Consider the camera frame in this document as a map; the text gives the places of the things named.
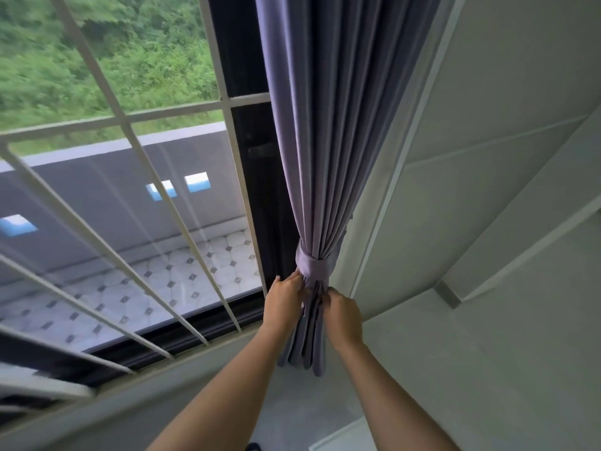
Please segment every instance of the square hole in wall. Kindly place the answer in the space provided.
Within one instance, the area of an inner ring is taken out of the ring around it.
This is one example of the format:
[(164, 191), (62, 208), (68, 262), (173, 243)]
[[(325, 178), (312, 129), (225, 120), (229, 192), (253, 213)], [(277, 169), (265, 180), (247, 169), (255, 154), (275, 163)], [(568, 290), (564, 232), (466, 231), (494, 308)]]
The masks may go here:
[(207, 173), (187, 175), (184, 179), (186, 179), (190, 193), (211, 188), (211, 182), (208, 181)]
[[(161, 183), (165, 187), (165, 190), (167, 190), (167, 194), (169, 195), (169, 197), (175, 198), (177, 196), (176, 189), (173, 188), (173, 184), (170, 180), (163, 180)], [(159, 191), (154, 186), (154, 183), (149, 183), (148, 185), (146, 185), (146, 189), (155, 201), (160, 201), (162, 199)]]
[(32, 233), (37, 231), (37, 228), (24, 216), (16, 214), (0, 218), (0, 230), (7, 236), (14, 237)]

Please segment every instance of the person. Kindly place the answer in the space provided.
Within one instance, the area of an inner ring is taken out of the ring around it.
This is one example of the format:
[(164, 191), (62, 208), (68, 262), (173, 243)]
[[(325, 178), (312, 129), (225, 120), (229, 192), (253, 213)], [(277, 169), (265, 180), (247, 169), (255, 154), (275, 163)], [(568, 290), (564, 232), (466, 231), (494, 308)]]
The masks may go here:
[[(254, 338), (159, 434), (147, 451), (244, 450), (257, 424), (278, 355), (298, 321), (303, 276), (276, 277)], [(392, 378), (363, 342), (357, 303), (329, 288), (327, 336), (349, 373), (379, 451), (456, 451), (439, 425)]]

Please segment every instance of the tile floor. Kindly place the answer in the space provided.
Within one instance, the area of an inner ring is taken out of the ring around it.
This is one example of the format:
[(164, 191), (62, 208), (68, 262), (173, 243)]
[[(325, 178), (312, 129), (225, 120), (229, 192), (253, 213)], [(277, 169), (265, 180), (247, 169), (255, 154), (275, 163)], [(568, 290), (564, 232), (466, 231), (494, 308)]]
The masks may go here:
[[(248, 229), (199, 242), (197, 246), (226, 299), (261, 287)], [(187, 248), (131, 266), (180, 314), (219, 302), (200, 264)], [(116, 269), (63, 289), (129, 331), (136, 332), (172, 318)], [(121, 337), (119, 332), (46, 292), (0, 303), (0, 322), (79, 351)]]

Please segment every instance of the curtain pleat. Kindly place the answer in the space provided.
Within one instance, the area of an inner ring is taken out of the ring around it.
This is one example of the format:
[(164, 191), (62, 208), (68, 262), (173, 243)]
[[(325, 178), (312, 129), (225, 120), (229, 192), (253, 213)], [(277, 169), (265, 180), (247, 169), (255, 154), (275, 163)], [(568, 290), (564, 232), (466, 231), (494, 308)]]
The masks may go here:
[(312, 294), (278, 363), (325, 371), (321, 296), (440, 0), (256, 0)]

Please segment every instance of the gray floor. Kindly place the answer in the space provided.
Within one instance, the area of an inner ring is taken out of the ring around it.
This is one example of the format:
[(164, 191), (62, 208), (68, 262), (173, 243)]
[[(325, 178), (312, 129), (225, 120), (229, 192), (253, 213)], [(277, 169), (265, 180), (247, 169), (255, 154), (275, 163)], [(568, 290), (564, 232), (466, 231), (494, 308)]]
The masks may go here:
[[(261, 287), (248, 229), (199, 242), (197, 246), (226, 299)], [(180, 314), (219, 302), (210, 281), (187, 248), (132, 267)], [(136, 332), (172, 318), (116, 269), (63, 289), (129, 331)], [(119, 332), (46, 292), (0, 304), (0, 322), (74, 350), (86, 350), (121, 337)]]

